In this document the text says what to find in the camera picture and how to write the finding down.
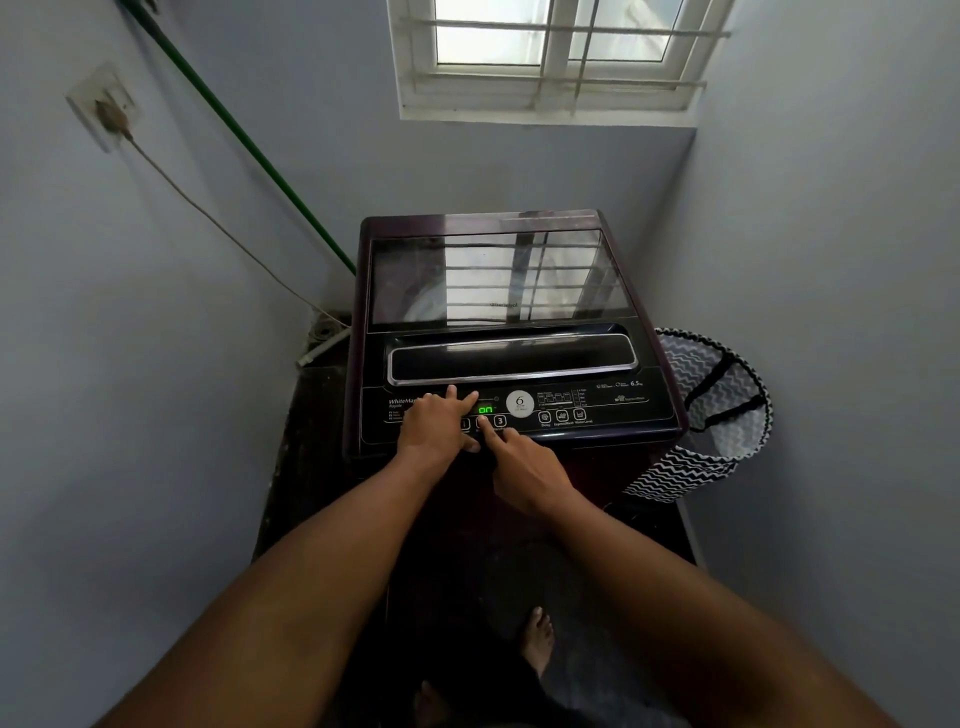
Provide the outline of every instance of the laundry basket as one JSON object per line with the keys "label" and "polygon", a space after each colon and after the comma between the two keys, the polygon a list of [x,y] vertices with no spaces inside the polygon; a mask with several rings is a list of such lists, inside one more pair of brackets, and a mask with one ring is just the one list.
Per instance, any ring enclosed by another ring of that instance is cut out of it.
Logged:
{"label": "laundry basket", "polygon": [[770,437],[773,404],[754,369],[723,344],[675,328],[658,328],[657,335],[690,431],[624,493],[670,502],[722,480],[756,455]]}

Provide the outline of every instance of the green pole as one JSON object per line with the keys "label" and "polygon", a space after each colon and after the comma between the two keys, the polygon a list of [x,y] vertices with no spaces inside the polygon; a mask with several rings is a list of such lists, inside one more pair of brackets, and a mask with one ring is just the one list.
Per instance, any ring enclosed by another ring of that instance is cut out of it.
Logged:
{"label": "green pole", "polygon": [[330,250],[333,251],[333,253],[344,262],[344,265],[349,268],[350,272],[356,276],[357,267],[353,264],[353,261],[340,249],[340,246],[337,245],[333,237],[330,236],[330,233],[326,231],[326,228],[314,217],[310,208],[307,207],[303,203],[303,200],[300,199],[300,196],[294,192],[294,188],[283,179],[276,168],[270,163],[270,160],[264,156],[260,148],[256,146],[247,133],[243,131],[243,128],[237,123],[237,120],[234,119],[230,112],[227,111],[227,108],[220,103],[220,99],[214,95],[210,87],[204,83],[204,80],[197,75],[197,72],[193,70],[193,67],[180,54],[180,51],[177,50],[177,46],[163,33],[160,26],[156,24],[156,21],[147,10],[140,5],[140,0],[120,0],[120,4],[127,9],[144,32],[156,41],[156,44],[167,54],[167,57],[180,70],[180,73],[197,89],[200,95],[204,97],[204,100],[210,104],[210,107],[216,112],[217,116],[227,125],[227,128],[233,132],[233,135],[240,140],[240,143],[244,145],[259,165],[263,167],[263,171],[270,175],[270,179],[276,182],[276,186],[279,187],[283,194],[287,196],[287,199],[294,204],[294,207],[300,211],[300,214],[306,218],[306,221],[313,226],[313,229],[320,234],[320,237],[324,239],[330,247]]}

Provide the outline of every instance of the cable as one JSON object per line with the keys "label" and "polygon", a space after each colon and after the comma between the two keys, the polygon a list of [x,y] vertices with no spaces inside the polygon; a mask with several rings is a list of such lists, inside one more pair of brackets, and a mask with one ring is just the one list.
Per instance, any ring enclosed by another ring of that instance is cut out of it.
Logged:
{"label": "cable", "polygon": [[233,132],[233,135],[243,144],[244,148],[256,159],[257,163],[263,168],[263,171],[276,183],[276,186],[279,187],[280,191],[293,203],[293,206],[300,211],[300,214],[303,215],[310,226],[317,231],[317,234],[324,240],[329,249],[333,251],[343,264],[347,266],[347,269],[356,276],[357,267],[353,264],[353,261],[341,250],[330,233],[320,224],[320,221],[313,212],[310,211],[310,208],[306,206],[303,200],[300,199],[300,196],[294,191],[294,188],[290,186],[290,183],[284,180],[283,176],[277,172],[276,168],[270,163],[270,160],[267,159],[263,152],[260,151],[260,148],[253,143],[250,136],[243,130],[243,127],[230,115],[227,107],[220,102],[220,99],[216,97],[213,91],[210,90],[210,87],[204,83],[204,80],[200,78],[197,72],[180,54],[177,46],[170,41],[170,38],[163,33],[151,15],[144,10],[143,6],[140,5],[140,0],[119,0],[119,3],[126,8],[133,19],[139,23],[143,31],[156,41],[160,50],[173,62],[173,65],[183,74],[183,77],[197,89],[197,92],[203,97],[204,101],[210,105],[214,113],[220,117],[221,121]]}
{"label": "cable", "polygon": [[203,217],[205,217],[207,220],[209,220],[211,223],[213,223],[213,224],[216,226],[217,230],[219,230],[219,231],[222,232],[224,235],[226,235],[226,236],[233,242],[233,244],[236,245],[237,248],[239,248],[240,250],[242,250],[244,253],[246,253],[253,262],[255,262],[257,265],[259,265],[261,268],[263,268],[263,270],[265,270],[265,271],[267,272],[267,275],[269,275],[270,278],[272,278],[272,279],[275,280],[277,283],[279,283],[280,285],[282,285],[282,286],[283,286],[284,288],[286,288],[290,293],[292,293],[292,294],[293,294],[294,296],[296,296],[298,299],[300,299],[301,301],[303,301],[304,303],[306,303],[308,306],[310,306],[310,308],[312,308],[312,309],[313,309],[314,311],[316,311],[317,313],[322,313],[322,314],[323,314],[324,316],[326,316],[328,319],[331,319],[331,320],[333,320],[333,321],[336,321],[338,324],[340,324],[340,326],[342,326],[342,327],[344,327],[344,328],[349,328],[349,326],[347,326],[347,325],[346,325],[344,322],[342,322],[340,319],[336,318],[335,316],[331,316],[329,313],[327,313],[326,311],[324,311],[322,308],[320,308],[320,307],[319,307],[318,305],[316,305],[315,303],[309,302],[306,298],[304,298],[304,297],[301,296],[299,293],[297,293],[297,291],[295,291],[295,290],[294,290],[293,288],[291,288],[289,285],[287,285],[287,284],[284,283],[282,280],[280,280],[280,278],[278,278],[278,277],[276,276],[276,274],[275,274],[272,270],[270,270],[270,268],[267,267],[266,263],[264,263],[262,260],[260,260],[260,258],[258,258],[256,255],[254,255],[243,243],[241,243],[239,240],[237,240],[235,237],[233,237],[233,235],[231,235],[230,232],[229,232],[223,225],[221,225],[221,224],[216,220],[216,218],[213,217],[213,215],[211,215],[209,212],[207,212],[205,209],[203,209],[198,203],[195,203],[195,202],[190,198],[190,196],[187,195],[186,192],[184,192],[182,189],[180,189],[180,187],[177,185],[177,183],[174,182],[174,181],[170,178],[170,175],[168,175],[166,172],[164,172],[164,171],[163,171],[163,168],[162,168],[159,164],[157,164],[157,163],[153,160],[153,158],[151,158],[151,156],[148,155],[148,154],[143,150],[143,147],[141,147],[139,144],[137,144],[136,140],[133,138],[133,134],[132,134],[131,131],[130,131],[130,123],[129,123],[128,119],[127,119],[127,114],[124,113],[124,111],[123,111],[122,109],[120,109],[119,106],[117,106],[115,103],[107,104],[107,103],[105,103],[105,102],[103,102],[103,101],[98,101],[98,102],[97,102],[97,117],[100,119],[100,123],[104,125],[104,128],[105,128],[108,132],[119,134],[119,135],[123,136],[127,141],[129,141],[130,144],[131,144],[131,146],[136,150],[136,152],[137,152],[141,157],[143,157],[144,159],[146,159],[146,160],[150,163],[150,166],[152,166],[154,169],[156,169],[157,173],[158,173],[164,180],[166,180],[167,183],[168,183],[171,187],[174,188],[174,190],[176,190],[177,194],[179,194],[189,205],[191,205],[192,207],[194,207],[194,209],[196,209],[198,212],[200,212]]}

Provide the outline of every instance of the power cord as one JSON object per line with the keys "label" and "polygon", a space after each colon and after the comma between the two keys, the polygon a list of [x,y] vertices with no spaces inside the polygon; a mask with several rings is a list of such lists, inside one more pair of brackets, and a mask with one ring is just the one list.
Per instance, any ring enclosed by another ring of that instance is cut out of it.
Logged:
{"label": "power cord", "polygon": [[136,150],[136,152],[141,157],[146,159],[150,163],[150,166],[156,169],[158,174],[164,180],[166,180],[171,187],[173,187],[177,191],[177,194],[179,194],[189,205],[191,205],[198,212],[200,212],[201,215],[203,215],[207,220],[213,223],[213,225],[216,226],[217,230],[219,230],[224,235],[226,235],[233,242],[233,244],[237,246],[237,248],[239,248],[244,253],[246,253],[253,262],[255,262],[257,265],[263,268],[263,270],[267,272],[267,275],[269,275],[273,280],[275,280],[281,286],[286,288],[287,291],[289,291],[291,294],[293,294],[298,299],[300,299],[301,301],[306,303],[308,306],[310,306],[310,308],[312,308],[315,312],[322,313],[328,319],[331,319],[332,321],[335,321],[338,324],[340,324],[340,326],[349,329],[349,326],[347,326],[344,322],[340,321],[340,319],[334,316],[331,316],[329,313],[324,311],[318,305],[316,305],[315,303],[311,303],[306,298],[304,298],[299,293],[297,293],[297,291],[295,291],[289,285],[287,285],[282,280],[280,280],[280,278],[278,278],[276,274],[272,270],[270,270],[270,268],[268,268],[267,265],[262,260],[260,260],[260,258],[254,255],[243,243],[241,243],[233,235],[231,235],[229,231],[223,225],[221,225],[216,220],[216,218],[213,217],[213,215],[211,215],[209,212],[203,209],[199,204],[195,203],[190,198],[190,196],[186,194],[186,192],[180,189],[177,183],[170,179],[170,175],[164,172],[163,168],[160,167],[160,165],[157,164],[155,161],[153,161],[150,155],[148,155],[145,151],[143,151],[143,148],[136,143],[135,139],[133,139],[133,134],[130,131],[130,120],[127,118],[127,114],[119,107],[119,105],[114,103],[112,99],[110,99],[109,102],[98,100],[96,102],[96,107],[97,107],[97,118],[100,119],[100,123],[104,125],[104,129],[106,129],[110,133],[119,134],[120,136],[125,138],[127,141],[129,141],[130,145]]}

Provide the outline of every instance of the button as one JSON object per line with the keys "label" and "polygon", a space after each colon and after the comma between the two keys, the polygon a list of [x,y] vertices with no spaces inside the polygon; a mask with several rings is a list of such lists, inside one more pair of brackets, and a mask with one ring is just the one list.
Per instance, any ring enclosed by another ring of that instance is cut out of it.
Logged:
{"label": "button", "polygon": [[529,417],[534,411],[534,398],[529,392],[515,389],[507,395],[507,411],[514,417]]}

